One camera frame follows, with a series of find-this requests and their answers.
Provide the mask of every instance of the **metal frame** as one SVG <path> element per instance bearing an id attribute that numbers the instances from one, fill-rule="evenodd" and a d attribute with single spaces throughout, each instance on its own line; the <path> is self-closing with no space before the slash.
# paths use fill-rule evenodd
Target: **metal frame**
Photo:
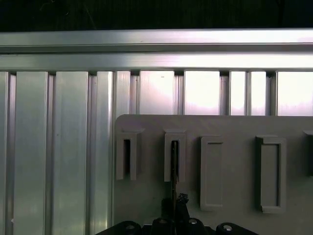
<path id="1" fill-rule="evenodd" d="M 0 33 L 0 55 L 0 71 L 310 71 L 313 30 Z"/>
<path id="2" fill-rule="evenodd" d="M 185 76 L 182 70 L 192 71 L 190 76 Z M 53 179 L 53 168 L 49 168 L 49 162 L 55 160 L 52 148 L 55 144 L 53 133 L 56 125 L 55 109 L 57 96 L 56 72 L 84 71 L 86 73 L 86 87 L 88 103 L 86 112 L 86 135 L 88 136 L 86 157 L 86 190 L 87 182 L 91 181 L 90 192 L 86 194 L 85 228 L 90 229 L 91 234 L 110 226 L 114 221 L 114 211 L 111 202 L 114 197 L 106 192 L 111 190 L 111 169 L 114 148 L 114 123 L 122 114 L 185 114 L 184 100 L 186 93 L 195 90 L 194 85 L 186 82 L 194 82 L 194 71 L 206 71 L 203 79 L 215 75 L 216 80 L 221 77 L 221 93 L 215 96 L 220 100 L 220 107 L 216 107 L 216 114 L 231 114 L 229 77 L 223 77 L 222 71 L 247 71 L 261 73 L 261 78 L 270 78 L 271 95 L 264 94 L 265 100 L 273 100 L 270 114 L 277 115 L 277 84 L 278 74 L 274 71 L 313 71 L 313 30 L 127 30 L 127 31 L 77 31 L 77 32 L 35 32 L 35 33 L 0 33 L 0 71 L 5 71 L 7 78 L 8 94 L 6 101 L 7 114 L 6 125 L 6 198 L 9 201 L 5 208 L 5 231 L 13 234 L 13 198 L 14 198 L 14 151 L 15 151 L 15 83 L 17 71 L 44 71 L 49 75 L 47 104 L 47 137 L 46 137 L 46 175 L 45 180 Z M 150 76 L 157 84 L 148 82 Z M 79 83 L 77 74 L 70 74 L 75 78 L 66 89 Z M 155 97 L 143 91 L 149 86 L 159 88 L 159 83 L 170 87 L 164 97 L 175 94 L 171 101 L 164 97 L 158 97 L 158 102 L 150 108 L 150 101 Z M 252 90 L 248 85 L 246 92 Z M 207 99 L 212 99 L 212 94 L 207 93 Z M 256 106 L 251 99 L 253 107 L 265 115 L 268 106 L 262 103 Z M 249 105 L 245 106 L 246 113 L 251 115 L 256 112 Z M 195 114 L 196 107 L 190 107 L 189 114 Z M 60 233 L 55 221 L 52 223 L 51 205 L 53 190 L 45 185 L 45 234 Z"/>

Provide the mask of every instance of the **rectangular slot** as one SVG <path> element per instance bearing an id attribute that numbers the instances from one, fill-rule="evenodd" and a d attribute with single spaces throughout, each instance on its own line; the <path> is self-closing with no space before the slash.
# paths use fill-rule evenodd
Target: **rectangular slot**
<path id="1" fill-rule="evenodd" d="M 57 72 L 55 79 L 53 129 L 53 232 L 85 234 L 87 72 Z"/>
<path id="2" fill-rule="evenodd" d="M 174 71 L 141 71 L 139 81 L 139 114 L 177 113 Z"/>
<path id="3" fill-rule="evenodd" d="M 251 115 L 266 115 L 266 72 L 251 72 Z"/>
<path id="4" fill-rule="evenodd" d="M 131 165 L 131 140 L 123 141 L 123 151 L 124 151 L 124 172 L 126 175 L 130 173 L 130 165 Z"/>
<path id="5" fill-rule="evenodd" d="M 220 72 L 185 71 L 185 115 L 220 114 Z"/>
<path id="6" fill-rule="evenodd" d="M 246 72 L 230 72 L 230 115 L 246 115 Z"/>
<path id="7" fill-rule="evenodd" d="M 222 206 L 222 146 L 220 136 L 201 138 L 201 188 L 200 208 L 202 211 L 216 211 Z"/>
<path id="8" fill-rule="evenodd" d="M 171 181 L 171 173 L 173 167 L 173 153 L 174 144 L 177 147 L 177 162 L 176 167 L 178 181 L 185 181 L 185 156 L 186 156 L 186 135 L 182 131 L 181 133 L 165 133 L 164 140 L 164 181 Z"/>
<path id="9" fill-rule="evenodd" d="M 130 174 L 136 180 L 140 172 L 140 132 L 118 133 L 116 135 L 116 179 L 122 180 Z"/>
<path id="10" fill-rule="evenodd" d="M 275 136 L 257 137 L 257 194 L 263 213 L 286 209 L 286 140 Z"/>
<path id="11" fill-rule="evenodd" d="M 278 72 L 277 79 L 277 115 L 313 116 L 313 72 Z"/>
<path id="12" fill-rule="evenodd" d="M 14 233 L 42 234 L 48 73 L 17 72 L 16 90 Z"/>

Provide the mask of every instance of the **horizontal aluminum beam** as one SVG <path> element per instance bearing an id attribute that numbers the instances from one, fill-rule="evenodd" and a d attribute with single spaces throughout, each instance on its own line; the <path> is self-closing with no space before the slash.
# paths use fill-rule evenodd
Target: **horizontal aluminum beam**
<path id="1" fill-rule="evenodd" d="M 0 33 L 0 53 L 195 50 L 182 46 L 311 45 L 313 30 L 108 30 Z M 196 47 L 213 50 L 212 47 Z"/>
<path id="2" fill-rule="evenodd" d="M 0 71 L 116 70 L 313 71 L 313 54 L 114 53 L 0 55 Z"/>

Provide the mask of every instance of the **gray plastic panel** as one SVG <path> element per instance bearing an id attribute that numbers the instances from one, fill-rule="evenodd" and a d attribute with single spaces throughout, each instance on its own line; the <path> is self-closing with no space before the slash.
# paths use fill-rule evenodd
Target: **gray plastic panel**
<path id="1" fill-rule="evenodd" d="M 312 125 L 312 117 L 121 116 L 117 134 L 130 127 L 144 130 L 142 171 L 136 181 L 115 182 L 115 222 L 147 223 L 160 216 L 161 199 L 170 194 L 164 182 L 165 134 L 183 129 L 185 181 L 177 192 L 188 194 L 192 217 L 212 227 L 233 222 L 259 234 L 311 234 Z"/>

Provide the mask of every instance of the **reflective metal surface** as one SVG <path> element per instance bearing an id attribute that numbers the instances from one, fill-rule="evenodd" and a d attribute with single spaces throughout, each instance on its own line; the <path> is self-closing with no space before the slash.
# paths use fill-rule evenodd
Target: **reflective metal surface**
<path id="1" fill-rule="evenodd" d="M 113 72 L 98 72 L 92 83 L 91 234 L 111 222 L 113 81 Z"/>
<path id="2" fill-rule="evenodd" d="M 16 235 L 44 231 L 47 76 L 47 72 L 18 72 L 16 78 Z"/>
<path id="3" fill-rule="evenodd" d="M 130 113 L 131 73 L 118 71 L 115 73 L 115 119 Z"/>
<path id="4" fill-rule="evenodd" d="M 8 73 L 0 72 L 0 235 L 5 226 L 6 131 L 8 107 Z"/>
<path id="5" fill-rule="evenodd" d="M 158 69 L 308 70 L 313 54 L 306 53 L 125 53 L 64 55 L 1 55 L 0 70 L 103 71 Z"/>
<path id="6" fill-rule="evenodd" d="M 185 71 L 185 115 L 220 113 L 220 72 Z"/>
<path id="7" fill-rule="evenodd" d="M 277 114 L 313 116 L 313 73 L 278 72 Z"/>
<path id="8" fill-rule="evenodd" d="M 174 114 L 174 71 L 140 72 L 140 114 Z"/>
<path id="9" fill-rule="evenodd" d="M 312 43 L 310 29 L 263 30 L 107 30 L 1 33 L 0 47 Z"/>
<path id="10" fill-rule="evenodd" d="M 251 115 L 266 115 L 266 72 L 250 72 Z"/>
<path id="11" fill-rule="evenodd" d="M 8 76 L 8 109 L 7 109 L 7 138 L 6 138 L 6 179 L 5 179 L 5 226 L 4 234 L 13 234 L 14 225 L 14 156 L 15 156 L 15 101 L 16 75 Z"/>
<path id="12" fill-rule="evenodd" d="M 57 72 L 55 86 L 52 232 L 54 235 L 83 235 L 88 73 Z"/>
<path id="13" fill-rule="evenodd" d="M 246 114 L 246 72 L 230 72 L 230 114 Z"/>

